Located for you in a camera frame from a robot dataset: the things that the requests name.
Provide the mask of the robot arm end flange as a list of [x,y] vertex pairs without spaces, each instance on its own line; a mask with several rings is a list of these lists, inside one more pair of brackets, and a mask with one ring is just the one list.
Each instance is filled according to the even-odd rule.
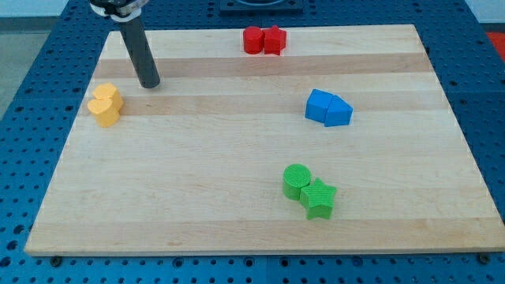
[[149,0],[90,0],[92,10],[101,17],[125,23],[141,15],[142,8]]

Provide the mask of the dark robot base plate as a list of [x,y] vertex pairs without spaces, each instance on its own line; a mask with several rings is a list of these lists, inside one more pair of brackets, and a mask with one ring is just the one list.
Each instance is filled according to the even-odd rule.
[[302,12],[304,0],[219,0],[219,14]]

